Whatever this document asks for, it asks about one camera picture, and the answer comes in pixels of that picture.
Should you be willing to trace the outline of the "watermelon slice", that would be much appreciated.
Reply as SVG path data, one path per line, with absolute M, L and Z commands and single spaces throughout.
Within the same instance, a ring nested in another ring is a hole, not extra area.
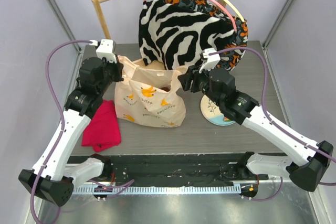
M 224 121 L 224 122 L 231 122 L 231 119 L 229 119 L 229 118 L 227 118 L 227 117 L 224 117 L 224 118 L 223 118 L 223 121 Z

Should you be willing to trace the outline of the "banana print plastic bag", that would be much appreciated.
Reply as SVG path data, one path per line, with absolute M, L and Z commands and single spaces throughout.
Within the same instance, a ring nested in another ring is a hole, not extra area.
M 182 87 L 178 76 L 186 73 L 187 68 L 164 70 L 159 62 L 142 66 L 141 59 L 118 58 L 123 64 L 123 81 L 116 83 L 114 90 L 117 118 L 150 127 L 181 126 L 186 107 L 177 94 Z M 169 87 L 170 91 L 165 92 L 162 87 Z

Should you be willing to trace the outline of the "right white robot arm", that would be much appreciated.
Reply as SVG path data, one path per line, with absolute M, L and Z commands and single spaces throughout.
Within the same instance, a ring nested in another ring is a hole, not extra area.
M 252 153 L 237 166 L 239 177 L 250 179 L 255 174 L 285 177 L 309 192 L 322 183 L 332 158 L 332 144 L 318 143 L 283 124 L 257 100 L 238 91 L 235 78 L 225 69 L 200 71 L 190 66 L 178 80 L 183 90 L 202 92 L 228 119 L 263 136 L 286 154 L 279 157 Z

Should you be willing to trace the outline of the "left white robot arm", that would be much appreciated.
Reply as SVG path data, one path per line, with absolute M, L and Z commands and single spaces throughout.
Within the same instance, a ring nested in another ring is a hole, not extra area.
M 62 207 L 75 188 L 93 178 L 105 182 L 111 177 L 111 160 L 99 154 L 89 156 L 73 168 L 67 168 L 66 164 L 79 137 L 102 105 L 107 88 L 123 80 L 122 68 L 117 57 L 91 57 L 82 62 L 76 88 L 67 98 L 57 131 L 33 168 L 23 169 L 18 177 L 33 197 Z

